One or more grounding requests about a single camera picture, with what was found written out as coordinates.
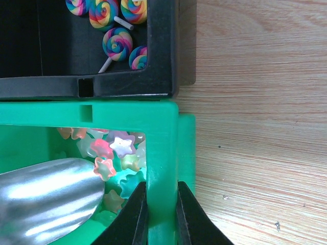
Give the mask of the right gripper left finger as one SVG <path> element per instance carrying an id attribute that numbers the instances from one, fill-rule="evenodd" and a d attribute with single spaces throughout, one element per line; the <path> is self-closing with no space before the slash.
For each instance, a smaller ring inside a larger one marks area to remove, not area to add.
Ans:
<path id="1" fill-rule="evenodd" d="M 115 220 L 91 244 L 147 244 L 146 182 L 140 182 Z"/>

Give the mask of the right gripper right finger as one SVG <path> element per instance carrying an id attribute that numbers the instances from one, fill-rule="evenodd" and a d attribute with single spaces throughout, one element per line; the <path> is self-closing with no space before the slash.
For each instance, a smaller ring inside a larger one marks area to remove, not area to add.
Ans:
<path id="1" fill-rule="evenodd" d="M 178 244 L 233 245 L 209 219 L 184 181 L 178 182 L 176 222 Z"/>

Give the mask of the green bin with gummies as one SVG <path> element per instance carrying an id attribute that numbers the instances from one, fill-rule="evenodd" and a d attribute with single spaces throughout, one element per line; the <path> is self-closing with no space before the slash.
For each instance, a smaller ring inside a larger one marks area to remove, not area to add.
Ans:
<path id="1" fill-rule="evenodd" d="M 1 174 L 65 158 L 105 183 L 94 214 L 49 244 L 91 244 L 146 182 L 148 243 L 177 244 L 177 182 L 195 188 L 195 118 L 170 101 L 3 102 Z"/>

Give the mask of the metal scoop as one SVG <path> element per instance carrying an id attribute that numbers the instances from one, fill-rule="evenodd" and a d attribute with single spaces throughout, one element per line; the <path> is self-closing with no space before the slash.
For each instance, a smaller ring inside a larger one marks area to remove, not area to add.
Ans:
<path id="1" fill-rule="evenodd" d="M 105 183 L 92 162 L 65 158 L 1 174 L 1 244 L 49 244 L 84 224 Z"/>

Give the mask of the black bin with swirl lollipops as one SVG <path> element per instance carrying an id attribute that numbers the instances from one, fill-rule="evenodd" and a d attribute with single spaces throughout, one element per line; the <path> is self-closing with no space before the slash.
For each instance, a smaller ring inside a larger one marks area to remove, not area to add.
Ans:
<path id="1" fill-rule="evenodd" d="M 173 97 L 195 41 L 195 1 L 1 1 L 1 100 Z"/>

